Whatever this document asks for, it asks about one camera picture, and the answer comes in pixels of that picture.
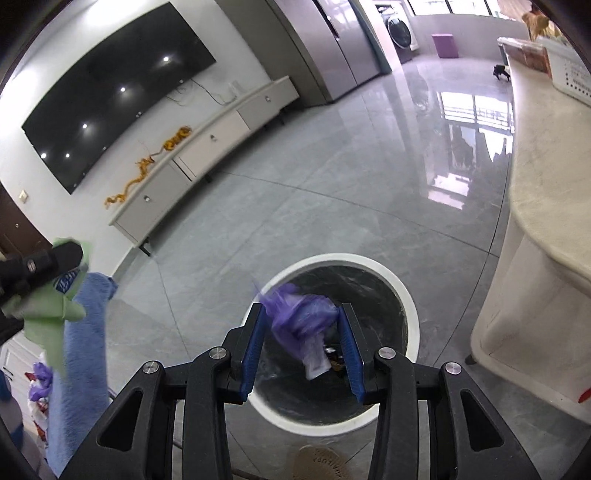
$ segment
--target television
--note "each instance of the television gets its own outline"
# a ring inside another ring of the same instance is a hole
[[[84,55],[22,128],[71,194],[133,122],[215,61],[178,11],[164,4]]]

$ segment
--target drawer handle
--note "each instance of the drawer handle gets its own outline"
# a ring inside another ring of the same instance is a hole
[[[4,370],[8,375],[8,377],[10,378],[10,380],[14,379],[14,374],[6,367],[2,367],[2,370]]]

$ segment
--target purple box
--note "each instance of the purple box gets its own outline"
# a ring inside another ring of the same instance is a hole
[[[456,59],[460,56],[451,33],[434,33],[431,36],[440,59]]]

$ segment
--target cabinet leg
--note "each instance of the cabinet leg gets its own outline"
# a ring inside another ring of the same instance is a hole
[[[146,254],[146,256],[151,257],[152,254],[146,249],[146,243],[148,243],[150,241],[149,238],[147,238],[146,240],[144,240],[144,242],[139,246],[139,249]]]

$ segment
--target tv stand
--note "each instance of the tv stand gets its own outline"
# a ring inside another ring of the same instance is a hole
[[[221,159],[297,98],[290,78],[283,77],[226,105],[158,160],[109,225],[150,256],[145,243],[160,220],[200,179],[211,181],[209,171]]]

